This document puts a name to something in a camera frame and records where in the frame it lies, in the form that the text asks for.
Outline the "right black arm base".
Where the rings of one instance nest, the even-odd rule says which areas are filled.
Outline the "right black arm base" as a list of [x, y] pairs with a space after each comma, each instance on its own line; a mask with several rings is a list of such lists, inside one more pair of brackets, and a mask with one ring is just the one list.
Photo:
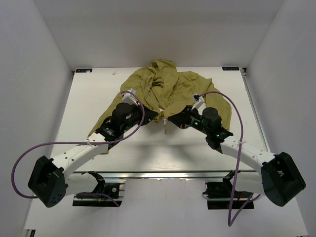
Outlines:
[[[230, 171], [220, 181], [205, 182], [205, 191], [202, 196], [207, 200], [208, 210], [228, 210], [232, 193], [232, 184], [235, 172]], [[232, 209], [239, 209], [250, 197], [249, 192], [235, 191]]]

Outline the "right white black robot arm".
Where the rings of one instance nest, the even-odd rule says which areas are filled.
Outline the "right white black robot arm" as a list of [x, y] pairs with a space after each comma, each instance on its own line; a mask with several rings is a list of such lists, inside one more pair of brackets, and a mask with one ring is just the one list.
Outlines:
[[170, 116], [168, 120], [180, 129], [192, 127], [202, 132], [206, 135], [205, 140], [210, 148], [238, 158], [254, 170], [253, 173], [231, 171], [222, 179], [223, 192], [229, 197], [234, 197], [239, 192], [256, 193], [283, 207], [306, 187], [289, 154], [265, 152], [241, 143], [222, 126], [222, 119], [215, 108], [207, 107], [199, 114], [197, 109], [186, 106], [182, 112]]

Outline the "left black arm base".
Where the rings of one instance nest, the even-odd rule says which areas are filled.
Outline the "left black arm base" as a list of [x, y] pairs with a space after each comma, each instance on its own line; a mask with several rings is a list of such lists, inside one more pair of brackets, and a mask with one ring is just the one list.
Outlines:
[[75, 173], [74, 179], [75, 191], [72, 206], [120, 207], [124, 197], [124, 180], [105, 178], [95, 171]]

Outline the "olive yellow jacket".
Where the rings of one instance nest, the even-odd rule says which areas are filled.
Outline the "olive yellow jacket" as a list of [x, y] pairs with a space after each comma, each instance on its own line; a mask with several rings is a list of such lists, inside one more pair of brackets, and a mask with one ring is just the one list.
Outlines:
[[136, 96], [149, 110], [158, 113], [158, 122], [181, 112], [187, 105], [193, 105], [193, 95], [204, 94], [207, 107], [216, 108], [222, 119], [222, 126], [230, 128], [232, 108], [218, 92], [212, 79], [186, 71], [179, 72], [171, 61], [155, 60], [150, 67], [136, 70], [121, 85], [120, 91], [135, 89]]

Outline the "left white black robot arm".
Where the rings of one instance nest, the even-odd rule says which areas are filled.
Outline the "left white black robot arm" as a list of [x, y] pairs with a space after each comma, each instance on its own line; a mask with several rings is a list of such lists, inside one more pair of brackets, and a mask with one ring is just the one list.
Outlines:
[[112, 115], [103, 120], [85, 141], [58, 156], [40, 157], [30, 176], [28, 187], [46, 207], [53, 207], [63, 197], [80, 195], [86, 197], [112, 198], [105, 193], [105, 181], [95, 171], [85, 172], [80, 178], [73, 173], [95, 156], [107, 152], [135, 125], [146, 125], [158, 116], [146, 107], [119, 103]]

